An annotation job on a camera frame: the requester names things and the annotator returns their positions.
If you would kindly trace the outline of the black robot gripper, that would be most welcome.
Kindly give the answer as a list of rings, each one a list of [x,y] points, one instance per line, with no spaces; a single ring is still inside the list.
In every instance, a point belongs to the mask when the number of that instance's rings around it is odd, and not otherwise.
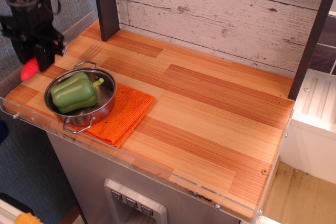
[[[53,27],[53,19],[41,4],[32,9],[13,7],[11,16],[1,16],[2,33],[10,38],[22,64],[35,56],[44,72],[55,63],[55,54],[65,54],[64,36]]]

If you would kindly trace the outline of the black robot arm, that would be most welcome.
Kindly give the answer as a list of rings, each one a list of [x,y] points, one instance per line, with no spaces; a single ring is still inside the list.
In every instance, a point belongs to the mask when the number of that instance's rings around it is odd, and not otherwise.
[[[36,58],[40,71],[46,71],[56,55],[64,55],[64,36],[54,28],[54,16],[61,6],[53,10],[51,0],[5,0],[10,16],[1,16],[1,32],[8,37],[22,64]]]

